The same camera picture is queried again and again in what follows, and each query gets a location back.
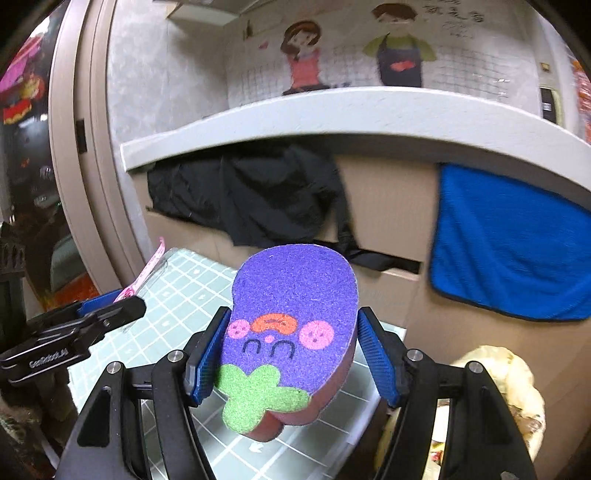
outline pink tag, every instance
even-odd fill
[[[148,280],[148,277],[154,271],[156,265],[158,265],[158,263],[162,259],[165,251],[166,247],[164,245],[164,238],[160,237],[160,246],[156,250],[156,253],[152,256],[152,258],[150,258],[144,269],[139,274],[139,277],[136,278],[135,281],[129,287],[125,287],[122,290],[122,292],[119,295],[117,295],[115,301],[128,299],[129,297],[133,297],[134,295],[136,295],[141,286],[146,282],[146,280]]]

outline sponge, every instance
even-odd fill
[[[233,311],[216,386],[223,421],[258,442],[313,422],[353,361],[357,282],[349,263],[317,245],[250,257],[232,287]]]

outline green grid mat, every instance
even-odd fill
[[[232,307],[236,271],[185,249],[169,250],[159,269],[138,292],[146,314],[130,326],[108,333],[90,348],[92,356],[70,367],[78,410],[105,366],[127,368],[157,362],[204,330],[220,306]],[[403,329],[386,326],[401,337]],[[226,428],[225,400],[214,393],[191,410],[197,435],[218,480],[326,480],[333,478],[369,423],[379,394],[359,345],[335,399],[320,418],[304,427],[287,426],[268,443],[258,443]],[[146,450],[154,480],[166,479],[152,402],[142,402]]]

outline apron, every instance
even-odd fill
[[[421,51],[413,39],[412,48],[388,48],[389,34],[384,37],[378,49],[379,75],[382,83],[388,87],[423,86]],[[401,70],[392,68],[399,64]]]

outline door frame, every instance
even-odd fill
[[[106,65],[116,0],[70,0],[49,85],[49,130],[64,213],[96,288],[133,282],[145,262],[119,189],[109,135]]]

